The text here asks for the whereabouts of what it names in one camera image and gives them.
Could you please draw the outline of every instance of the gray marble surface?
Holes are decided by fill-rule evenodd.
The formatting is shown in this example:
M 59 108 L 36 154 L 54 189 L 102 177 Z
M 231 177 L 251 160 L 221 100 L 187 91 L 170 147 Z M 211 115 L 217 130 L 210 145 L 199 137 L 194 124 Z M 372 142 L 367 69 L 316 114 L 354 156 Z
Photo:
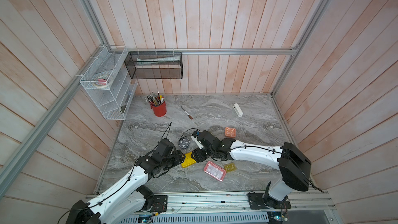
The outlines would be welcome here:
M 123 123 L 109 161 L 101 192 L 125 175 L 137 157 L 156 146 L 170 122 L 172 126 L 167 138 L 176 147 L 182 133 L 189 128 L 208 130 L 219 139 L 223 139 L 224 128 L 234 127 L 237 140 L 265 146 L 283 145 L 287 141 L 268 94 L 168 95 L 165 99 L 167 113 L 163 117 L 153 114 L 145 96 L 135 96 L 132 99 L 127 119 Z M 234 103 L 238 103 L 243 111 L 241 118 L 233 109 Z M 193 120 L 188 118 L 180 106 L 191 114 Z M 191 142 L 183 153 L 195 148 L 195 143 Z M 187 168 L 176 166 L 164 176 L 152 178 L 145 185 L 153 192 L 265 190 L 269 181 L 275 181 L 280 177 L 277 170 L 265 165 L 233 161 L 237 170 L 227 173 L 224 181 L 219 182 L 203 171 L 206 162 Z M 224 167 L 224 164 L 230 162 L 215 163 Z

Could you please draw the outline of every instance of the red pencil cup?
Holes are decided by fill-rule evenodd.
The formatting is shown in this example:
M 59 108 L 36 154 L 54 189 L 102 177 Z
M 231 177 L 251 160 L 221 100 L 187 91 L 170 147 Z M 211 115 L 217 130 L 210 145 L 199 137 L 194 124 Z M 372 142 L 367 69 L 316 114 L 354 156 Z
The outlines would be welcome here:
M 157 117 L 162 117 L 166 114 L 166 102 L 163 102 L 160 106 L 157 107 L 154 107 L 152 105 L 150 107 L 153 110 L 155 116 Z

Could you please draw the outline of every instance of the white wire mesh rack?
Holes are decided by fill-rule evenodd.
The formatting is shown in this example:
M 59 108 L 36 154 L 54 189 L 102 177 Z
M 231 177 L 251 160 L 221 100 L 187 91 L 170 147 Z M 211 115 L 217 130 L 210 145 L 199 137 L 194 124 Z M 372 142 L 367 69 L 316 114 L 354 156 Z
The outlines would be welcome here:
M 105 119 L 124 120 L 137 87 L 123 62 L 126 47 L 104 46 L 80 83 Z

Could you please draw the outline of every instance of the wooden wall panel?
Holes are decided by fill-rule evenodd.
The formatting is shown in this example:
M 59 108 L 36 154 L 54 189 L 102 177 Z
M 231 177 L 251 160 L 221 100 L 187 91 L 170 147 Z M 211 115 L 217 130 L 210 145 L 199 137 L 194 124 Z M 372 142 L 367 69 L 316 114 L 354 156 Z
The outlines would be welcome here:
M 397 2 L 333 0 L 276 95 L 344 223 L 398 219 Z
M 138 48 L 292 47 L 319 3 L 319 0 L 90 1 L 104 32 L 110 36 L 108 39 L 112 37 L 115 45 Z M 122 38 L 120 33 L 126 31 L 132 32 L 134 42 Z M 271 92 L 286 61 L 286 56 L 184 56 L 182 80 L 147 79 L 139 80 L 139 84 L 144 94 L 151 90 L 174 94 Z
M 79 0 L 0 0 L 0 4 L 3 167 L 100 40 Z M 91 194 L 117 125 L 106 121 L 79 90 L 0 201 L 2 223 L 56 223 L 75 202 Z

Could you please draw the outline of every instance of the round container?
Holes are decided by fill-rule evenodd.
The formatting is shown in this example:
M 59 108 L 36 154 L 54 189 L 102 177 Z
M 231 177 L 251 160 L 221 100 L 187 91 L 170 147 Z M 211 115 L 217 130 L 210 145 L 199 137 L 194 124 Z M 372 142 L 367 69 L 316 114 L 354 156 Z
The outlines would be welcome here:
M 166 102 L 163 102 L 160 106 L 154 107 L 154 106 L 150 106 L 151 109 L 153 110 L 153 113 L 155 114 L 155 116 L 157 117 L 162 117 L 166 114 Z
M 178 146 L 180 146 L 181 149 L 186 149 L 188 148 L 189 144 L 191 142 L 189 141 L 189 139 L 187 138 L 182 138 L 180 139 L 180 141 L 178 142 Z
M 109 75 L 100 75 L 94 79 L 95 82 L 93 82 L 94 87 L 96 88 L 105 88 L 105 87 L 110 87 L 113 83 L 112 77 L 109 77 Z

